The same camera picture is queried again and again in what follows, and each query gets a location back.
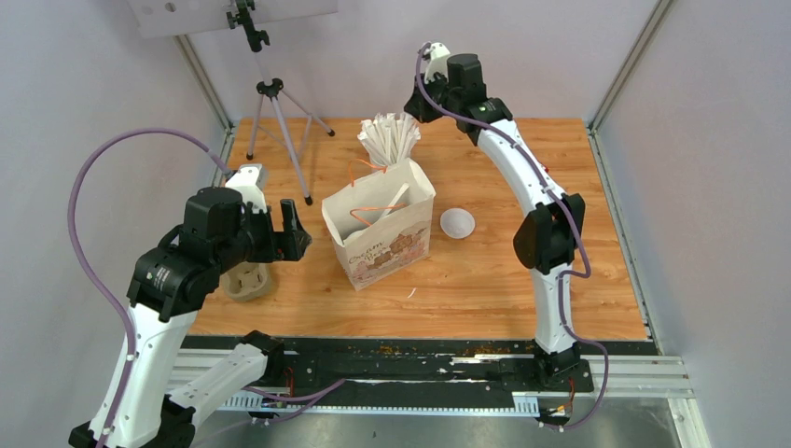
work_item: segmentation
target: small white bowl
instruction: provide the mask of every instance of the small white bowl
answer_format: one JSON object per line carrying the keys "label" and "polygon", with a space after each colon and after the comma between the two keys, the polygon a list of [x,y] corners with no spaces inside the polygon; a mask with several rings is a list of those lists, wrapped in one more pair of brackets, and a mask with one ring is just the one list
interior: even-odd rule
{"label": "small white bowl", "polygon": [[451,208],[439,217],[439,227],[450,238],[461,240],[475,229],[475,219],[464,208]]}

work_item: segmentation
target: gray wall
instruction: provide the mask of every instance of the gray wall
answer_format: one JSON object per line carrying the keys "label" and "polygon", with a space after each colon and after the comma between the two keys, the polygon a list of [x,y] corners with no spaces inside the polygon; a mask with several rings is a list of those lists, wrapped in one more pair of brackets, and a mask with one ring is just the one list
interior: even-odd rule
{"label": "gray wall", "polygon": [[[0,60],[0,445],[65,446],[98,409],[122,335],[69,244],[75,174],[132,128],[173,127],[217,148],[221,130],[174,42],[139,38],[124,0],[4,2]],[[153,136],[94,166],[77,229],[123,298],[137,257],[213,169],[189,144]]]}
{"label": "gray wall", "polygon": [[601,132],[715,448],[791,446],[791,7],[679,0]]}
{"label": "gray wall", "polygon": [[[326,117],[400,110],[417,50],[437,40],[478,53],[490,95],[516,116],[589,118],[654,3],[340,0],[336,14],[267,24],[271,46],[262,54],[274,77]],[[260,75],[244,32],[192,38],[229,114],[252,116]]]}

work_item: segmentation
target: orange string handle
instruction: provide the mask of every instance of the orange string handle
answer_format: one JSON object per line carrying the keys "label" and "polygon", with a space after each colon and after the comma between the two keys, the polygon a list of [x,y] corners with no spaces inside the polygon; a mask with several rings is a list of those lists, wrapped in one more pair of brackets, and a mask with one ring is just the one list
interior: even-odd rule
{"label": "orange string handle", "polygon": [[387,167],[386,166],[372,165],[372,164],[370,164],[367,161],[364,161],[362,159],[351,159],[349,161],[349,178],[352,179],[352,187],[354,186],[354,175],[352,174],[352,162],[353,161],[361,161],[364,164],[366,164],[366,165],[370,166],[371,168],[373,168],[374,170],[379,170],[379,171],[381,171],[383,173],[387,173]]}
{"label": "orange string handle", "polygon": [[399,203],[399,204],[393,205],[392,207],[360,207],[360,208],[353,208],[349,212],[349,215],[352,215],[352,217],[354,219],[356,219],[356,220],[358,220],[358,221],[362,222],[363,224],[366,224],[367,226],[370,227],[373,224],[371,224],[370,222],[364,220],[363,218],[355,215],[354,212],[374,212],[376,210],[393,210],[394,208],[401,208],[404,205],[406,205],[406,204],[405,203]]}

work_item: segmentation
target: paper bag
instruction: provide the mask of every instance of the paper bag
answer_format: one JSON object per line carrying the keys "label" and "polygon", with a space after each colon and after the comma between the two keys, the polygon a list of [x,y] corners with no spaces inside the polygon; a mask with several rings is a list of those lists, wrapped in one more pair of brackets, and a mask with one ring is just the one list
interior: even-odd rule
{"label": "paper bag", "polygon": [[[380,218],[382,207],[387,207],[404,184],[409,188],[403,192],[401,203]],[[322,215],[335,253],[355,290],[428,255],[435,195],[420,165],[405,159],[353,180],[322,201]],[[356,231],[360,232],[349,238]]]}

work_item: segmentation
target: wooden tabletop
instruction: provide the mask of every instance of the wooden tabletop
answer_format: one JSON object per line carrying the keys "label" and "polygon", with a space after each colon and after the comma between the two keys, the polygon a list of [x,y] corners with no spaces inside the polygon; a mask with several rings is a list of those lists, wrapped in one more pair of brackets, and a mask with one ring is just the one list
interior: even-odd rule
{"label": "wooden tabletop", "polygon": [[[285,148],[258,133],[253,162],[270,177],[264,188],[273,204],[293,198],[313,244],[299,262],[271,265],[276,287],[249,302],[234,302],[219,289],[210,295],[192,327],[193,333],[245,334],[258,329],[282,336],[529,339],[534,337],[533,286],[514,254],[512,238],[522,222],[513,192],[487,156],[474,147],[450,119],[421,125],[423,138],[412,151],[437,190],[430,254],[427,259],[354,292],[338,263],[321,215],[321,200],[349,182],[347,163],[367,158],[357,141],[360,119],[328,119],[329,137],[311,129],[302,170],[315,199],[302,200]],[[593,275],[572,278],[572,319],[583,337],[643,340],[645,329],[631,289],[606,198],[579,119],[518,119],[522,137],[549,174],[569,193],[586,202],[583,241]],[[240,125],[229,160],[231,168],[247,163],[252,120]],[[261,123],[279,135],[277,123]],[[299,146],[304,119],[289,121]],[[357,169],[366,174],[366,167]],[[439,216],[462,207],[475,217],[475,231],[452,240],[439,227]]]}

